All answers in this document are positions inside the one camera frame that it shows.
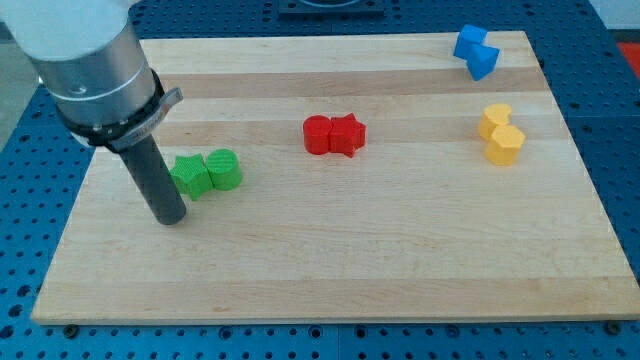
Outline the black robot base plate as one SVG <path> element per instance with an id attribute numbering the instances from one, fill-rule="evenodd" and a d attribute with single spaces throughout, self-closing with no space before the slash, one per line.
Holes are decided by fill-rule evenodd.
<path id="1" fill-rule="evenodd" d="M 277 0 L 278 15 L 299 16 L 342 16 L 342 15 L 383 15 L 385 0 Z"/>

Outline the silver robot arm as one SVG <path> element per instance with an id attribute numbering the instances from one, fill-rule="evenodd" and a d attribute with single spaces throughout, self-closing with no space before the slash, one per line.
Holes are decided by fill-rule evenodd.
<path id="1" fill-rule="evenodd" d="M 82 126 L 124 121 L 156 91 L 129 18 L 136 0 L 1 0 L 1 20 L 64 117 Z"/>

